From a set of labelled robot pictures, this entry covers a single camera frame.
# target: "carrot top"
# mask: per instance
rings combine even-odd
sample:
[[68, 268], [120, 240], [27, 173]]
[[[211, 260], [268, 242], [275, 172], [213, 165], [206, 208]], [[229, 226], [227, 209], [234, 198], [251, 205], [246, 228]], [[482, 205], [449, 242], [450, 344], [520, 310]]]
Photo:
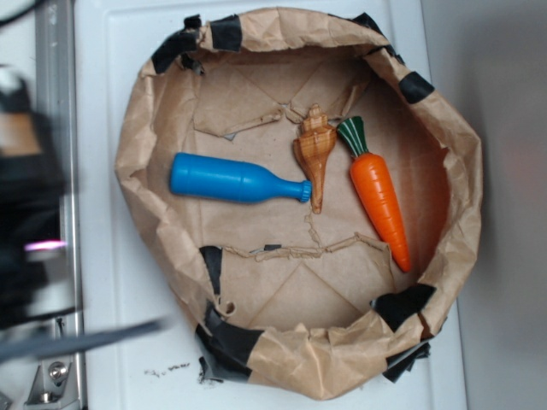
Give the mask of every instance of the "carrot top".
[[340, 123], [338, 135], [350, 146], [355, 158], [368, 152], [365, 126], [361, 117], [351, 117]]

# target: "brown paper bag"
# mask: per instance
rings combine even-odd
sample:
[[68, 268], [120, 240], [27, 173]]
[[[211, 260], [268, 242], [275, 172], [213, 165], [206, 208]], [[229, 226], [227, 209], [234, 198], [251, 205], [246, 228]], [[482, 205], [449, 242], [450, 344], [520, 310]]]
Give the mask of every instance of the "brown paper bag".
[[[140, 235], [191, 324], [205, 374], [329, 399], [424, 354], [477, 256], [480, 141], [367, 16], [260, 9], [187, 19], [142, 68], [116, 174]], [[321, 214], [290, 199], [247, 205], [168, 189], [180, 151], [302, 180], [292, 153], [319, 103], [365, 120], [391, 171], [413, 270], [374, 231], [337, 143]]]

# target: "seashell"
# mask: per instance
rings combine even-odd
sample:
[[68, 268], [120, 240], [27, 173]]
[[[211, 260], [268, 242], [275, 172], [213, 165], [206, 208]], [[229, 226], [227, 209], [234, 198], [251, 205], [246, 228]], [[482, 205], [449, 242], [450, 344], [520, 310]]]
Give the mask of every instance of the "seashell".
[[298, 164], [311, 181], [311, 207], [320, 214], [323, 205], [326, 159], [336, 143], [336, 129], [328, 124], [328, 118], [319, 105], [314, 104], [302, 123], [302, 135], [292, 143]]

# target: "black tape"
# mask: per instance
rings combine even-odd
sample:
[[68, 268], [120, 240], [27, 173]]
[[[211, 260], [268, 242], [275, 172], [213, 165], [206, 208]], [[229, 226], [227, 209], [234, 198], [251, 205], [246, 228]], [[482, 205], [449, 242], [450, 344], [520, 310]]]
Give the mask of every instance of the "black tape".
[[427, 341], [417, 344], [413, 348], [405, 350], [387, 358], [388, 369], [383, 372], [385, 378], [395, 383], [405, 371], [410, 372], [415, 361], [425, 359], [431, 353], [431, 345]]
[[202, 253], [203, 260], [209, 271], [213, 291], [215, 295], [219, 295], [221, 293], [222, 249], [216, 246], [203, 246], [199, 251]]
[[393, 331], [397, 331], [406, 319], [420, 312], [427, 305], [435, 290], [427, 284], [417, 284], [401, 293], [380, 296], [370, 302], [370, 306]]
[[194, 60], [194, 59], [190, 58], [190, 56], [188, 56], [186, 53], [182, 54], [180, 62], [182, 63], [182, 67], [190, 69], [196, 75], [202, 75], [203, 74], [202, 63], [199, 62], [198, 60]]
[[197, 30], [202, 25], [199, 15], [185, 19], [185, 28], [171, 34], [152, 55], [156, 73], [165, 73], [178, 56], [197, 50]]
[[230, 15], [222, 20], [211, 21], [213, 47], [217, 50], [239, 51], [243, 41], [241, 22], [238, 15]]
[[394, 57], [398, 62], [405, 65], [403, 58], [401, 57], [400, 54], [397, 54], [397, 52], [395, 51], [395, 49], [393, 48], [391, 44], [381, 45], [380, 47], [376, 47], [375, 49], [370, 50], [368, 52], [368, 56], [371, 54], [377, 53], [380, 50], [386, 50], [390, 56]]
[[407, 103], [416, 104], [434, 92], [435, 87], [416, 71], [413, 71], [399, 81], [399, 90], [401, 90]]
[[209, 306], [205, 325], [211, 336], [199, 325], [196, 339], [207, 366], [202, 365], [205, 378], [246, 382], [252, 373], [247, 367], [250, 354], [263, 331], [243, 329], [226, 323]]
[[276, 249], [281, 249], [283, 248], [282, 245], [264, 245], [264, 251], [265, 252], [269, 252], [270, 250], [276, 250]]
[[[371, 30], [374, 30], [378, 34], [381, 34], [382, 36], [384, 36], [384, 33], [379, 29], [378, 24], [376, 24], [376, 21], [374, 21], [373, 18], [370, 15], [368, 15], [367, 13], [363, 13], [362, 15], [358, 15], [355, 19], [351, 19], [350, 21], [353, 21], [354, 23], [358, 24], [359, 26], [370, 28]], [[390, 54], [390, 56], [393, 56], [393, 57], [397, 58], [398, 62], [400, 62], [401, 64], [404, 64], [403, 58], [399, 54], [397, 54], [397, 52], [395, 51], [395, 49], [393, 48], [393, 46], [391, 44], [382, 45], [382, 46], [380, 46], [376, 49], [371, 50], [368, 54], [373, 54], [373, 53], [375, 53], [379, 50], [382, 50], [382, 49], [385, 49]]]
[[351, 19], [350, 21], [357, 23], [359, 26], [370, 28], [371, 30], [376, 31], [378, 34], [381, 34], [382, 36], [384, 35], [384, 33], [379, 29], [378, 24], [376, 24], [376, 21], [374, 21], [373, 18], [367, 13], [358, 15], [355, 19]]
[[202, 370], [199, 372], [198, 379], [200, 384], [203, 384], [206, 381], [224, 383], [223, 379], [215, 377], [215, 372], [209, 367], [203, 356], [199, 358], [199, 366], [202, 367]]

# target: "orange carrot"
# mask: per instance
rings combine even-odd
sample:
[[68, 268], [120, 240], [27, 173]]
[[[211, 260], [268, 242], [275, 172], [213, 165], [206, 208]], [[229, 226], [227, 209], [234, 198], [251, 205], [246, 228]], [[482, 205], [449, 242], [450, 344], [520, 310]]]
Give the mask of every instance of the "orange carrot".
[[350, 168], [351, 180], [374, 229], [383, 241], [390, 244], [393, 259], [401, 270], [408, 272], [410, 255], [403, 217], [384, 159], [368, 152], [361, 117], [343, 121], [337, 131], [356, 158]]

